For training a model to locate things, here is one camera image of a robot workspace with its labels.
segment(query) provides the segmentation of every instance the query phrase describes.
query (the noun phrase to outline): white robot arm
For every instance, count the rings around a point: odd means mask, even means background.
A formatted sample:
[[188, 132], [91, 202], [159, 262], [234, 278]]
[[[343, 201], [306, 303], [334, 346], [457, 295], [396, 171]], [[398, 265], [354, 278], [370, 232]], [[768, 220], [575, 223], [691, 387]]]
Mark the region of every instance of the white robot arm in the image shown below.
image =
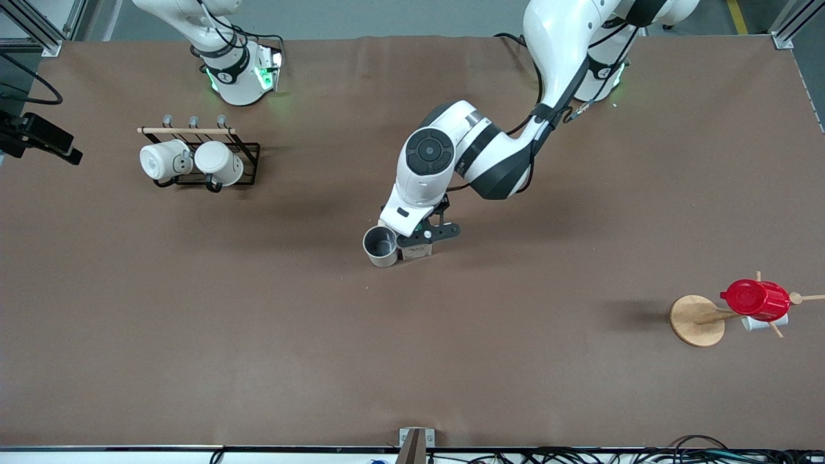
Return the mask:
[[510, 137], [465, 101], [437, 107], [404, 144], [381, 221], [411, 237], [445, 201], [453, 171], [485, 199], [504, 200], [519, 192], [529, 183], [536, 154], [573, 97], [594, 102], [606, 96], [618, 83], [617, 64], [624, 60], [638, 28], [658, 20], [680, 21], [697, 3], [531, 0], [524, 15], [524, 37], [541, 73], [544, 96], [521, 134]]
[[242, 0], [133, 0], [134, 4], [177, 29], [206, 63], [212, 88], [229, 104], [258, 101], [275, 87], [281, 52], [239, 34], [225, 16]]

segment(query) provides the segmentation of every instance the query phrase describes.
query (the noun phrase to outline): mug rack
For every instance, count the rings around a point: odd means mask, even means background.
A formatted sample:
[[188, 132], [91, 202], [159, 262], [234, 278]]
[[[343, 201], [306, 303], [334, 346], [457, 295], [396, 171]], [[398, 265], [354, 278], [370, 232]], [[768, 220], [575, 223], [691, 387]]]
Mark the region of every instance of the mug rack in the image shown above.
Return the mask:
[[[172, 127], [172, 116], [166, 115], [163, 117], [163, 127], [139, 127], [138, 133], [145, 135], [153, 144], [162, 143], [158, 135], [168, 135], [172, 139], [182, 141], [188, 147], [188, 151], [184, 153], [184, 159], [194, 157], [198, 147], [206, 142], [215, 140], [213, 136], [219, 139], [225, 138], [226, 141], [218, 141], [226, 144], [232, 153], [238, 155], [243, 153], [244, 155], [240, 157], [243, 161], [243, 175], [233, 186], [255, 185], [258, 161], [261, 156], [261, 144], [242, 141], [241, 138], [238, 137], [238, 132], [233, 127], [226, 125], [226, 116], [224, 115], [218, 116], [216, 129], [201, 129], [198, 127], [197, 116], [189, 119], [189, 127], [187, 129], [178, 129]], [[153, 182], [161, 188], [173, 185], [202, 185], [206, 186], [206, 189], [213, 193], [218, 193], [223, 188], [221, 184], [215, 185], [212, 182], [207, 182], [206, 174], [201, 172], [196, 166], [192, 168], [191, 173], [175, 176], [165, 182], [157, 180], [153, 180]]]

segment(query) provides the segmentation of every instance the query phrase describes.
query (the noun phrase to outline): brown table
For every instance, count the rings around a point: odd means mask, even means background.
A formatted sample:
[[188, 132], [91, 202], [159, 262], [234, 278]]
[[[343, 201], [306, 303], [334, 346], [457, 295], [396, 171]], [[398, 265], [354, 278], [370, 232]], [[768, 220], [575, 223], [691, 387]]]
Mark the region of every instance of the brown table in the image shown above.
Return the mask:
[[[639, 40], [526, 194], [454, 194], [462, 236], [389, 269], [361, 236], [403, 141], [452, 99], [515, 125], [529, 56], [429, 37], [287, 52], [282, 92], [247, 108], [184, 42], [42, 64], [66, 102], [31, 109], [86, 156], [2, 166], [0, 442], [383, 445], [420, 424], [444, 445], [822, 445], [825, 308], [794, 310], [782, 340], [729, 322], [707, 349], [667, 322], [757, 269], [825, 290], [825, 143], [790, 52]], [[156, 188], [134, 129], [165, 114], [227, 115], [265, 147], [258, 185]]]

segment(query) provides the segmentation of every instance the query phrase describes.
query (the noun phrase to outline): white mug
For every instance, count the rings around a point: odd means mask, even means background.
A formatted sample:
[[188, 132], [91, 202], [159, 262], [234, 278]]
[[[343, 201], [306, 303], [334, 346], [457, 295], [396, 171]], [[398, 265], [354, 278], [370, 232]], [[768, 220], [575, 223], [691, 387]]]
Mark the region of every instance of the white mug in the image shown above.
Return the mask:
[[188, 174], [192, 172], [192, 157], [184, 156], [188, 150], [189, 147], [178, 139], [146, 145], [140, 149], [140, 166], [156, 181]]
[[207, 182], [228, 187], [241, 179], [243, 161], [226, 144], [211, 140], [198, 147], [195, 165], [206, 174]]

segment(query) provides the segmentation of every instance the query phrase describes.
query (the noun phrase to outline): black mug handle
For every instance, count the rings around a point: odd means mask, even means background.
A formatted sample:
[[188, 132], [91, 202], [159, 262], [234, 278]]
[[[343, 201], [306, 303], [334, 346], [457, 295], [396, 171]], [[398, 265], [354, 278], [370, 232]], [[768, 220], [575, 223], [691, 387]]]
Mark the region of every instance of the black mug handle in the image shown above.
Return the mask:
[[152, 182], [155, 182], [155, 185], [157, 185], [158, 187], [166, 188], [166, 187], [175, 185], [177, 183], [177, 179], [179, 177], [180, 176], [175, 176], [174, 178], [171, 178], [171, 179], [167, 180], [166, 182], [158, 182], [156, 179], [152, 179]]
[[220, 192], [220, 189], [224, 188], [224, 184], [222, 183], [212, 183], [212, 174], [206, 174], [206, 190], [212, 193]]

